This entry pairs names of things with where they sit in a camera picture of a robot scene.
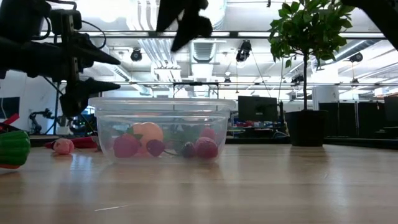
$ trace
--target white wall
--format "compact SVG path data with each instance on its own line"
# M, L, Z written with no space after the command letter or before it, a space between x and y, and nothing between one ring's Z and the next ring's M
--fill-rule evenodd
M12 125L26 131L30 131L31 112L48 108L54 113L55 95L55 89L43 77L28 78L25 73L8 71L6 78L0 80L0 97L20 97L20 118ZM42 132L46 132L53 122L41 115L37 115L36 119L42 125Z

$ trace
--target ceiling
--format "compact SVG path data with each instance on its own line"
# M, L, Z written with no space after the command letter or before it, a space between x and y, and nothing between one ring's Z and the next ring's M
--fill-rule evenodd
M145 1L145 0L76 0L78 3L78 10L81 11L83 19L94 23L104 31L132 31L138 30L134 23L141 25L141 30L153 30L155 23L154 17L156 15L153 10L157 11L156 5L159 5L159 0ZM270 29L270 23L273 19L278 19L277 10L280 9L282 0L272 0L271 7L268 8L267 1L258 0L212 0L209 1L212 6L212 11L207 15L224 15L222 16L222 25L217 27L218 30L225 31L259 31L265 32ZM358 45L368 33L379 32L377 27L372 23L365 13L356 9L352 13L353 28L345 32L357 32L356 40L349 40L346 46L349 49L351 45ZM83 26L84 31L94 31L95 29L89 26ZM160 79L157 74L155 62L151 60L143 45L143 39L135 39L134 33L120 34L119 38L108 38L107 46L109 53L122 61L122 69L125 71L132 81L165 81ZM242 39L216 39L214 56L209 63L200 64L193 59L194 54L193 45L187 45L181 51L174 55L169 55L167 44L171 39L163 42L165 47L160 47L160 42L163 40L153 40L148 43L158 43L152 45L160 56L167 58L171 56L175 59L177 67L171 66L174 70L178 70L178 75L172 73L174 81L182 80L203 80L196 77L202 77L202 73L210 73L205 75L206 81L213 82L215 80L223 82L226 78L226 72L230 73L232 82L265 82L279 83L281 77L282 81L290 82L292 76L302 72L302 58L297 57L293 62L291 68L284 68L282 62L274 63L270 51L270 43L267 39L249 39L252 45L252 53L245 61L245 65L241 66L236 63L235 56L237 48L240 46ZM95 39L95 44L100 45L102 39ZM142 60L133 62L130 59L130 54L133 48L140 48L142 53ZM374 83L374 82L392 82L394 77L398 78L398 53L388 40L381 40L369 47L360 51L363 54L363 61L351 64L345 60L337 63L324 66L324 71L315 72L311 68L308 69L309 82L345 82L349 83L353 77L360 78L360 82ZM99 80L119 82L122 81L120 77L115 75L104 65L96 63L93 68L85 70L86 76L95 77ZM239 86L241 89L247 89L248 86ZM223 88L235 88L233 86L224 86ZM251 86L254 89L265 89L264 85ZM341 87L342 89L351 89L350 86ZM371 91L375 87L367 86L362 88L363 91Z

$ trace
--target desk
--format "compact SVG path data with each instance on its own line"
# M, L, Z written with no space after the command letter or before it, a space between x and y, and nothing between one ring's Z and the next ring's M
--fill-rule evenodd
M149 167L94 150L0 170L0 223L397 223L396 151L229 145L219 165Z

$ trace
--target computer monitor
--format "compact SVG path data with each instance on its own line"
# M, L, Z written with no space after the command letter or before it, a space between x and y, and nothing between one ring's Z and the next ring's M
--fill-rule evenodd
M384 110L387 121L398 121L398 97L384 97Z
M278 121L277 98L238 96L239 119L246 121Z

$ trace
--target toy vegetable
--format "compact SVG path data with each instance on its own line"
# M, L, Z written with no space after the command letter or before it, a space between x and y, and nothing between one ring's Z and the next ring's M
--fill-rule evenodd
M0 134L0 168L18 169L29 155L30 141L25 131Z

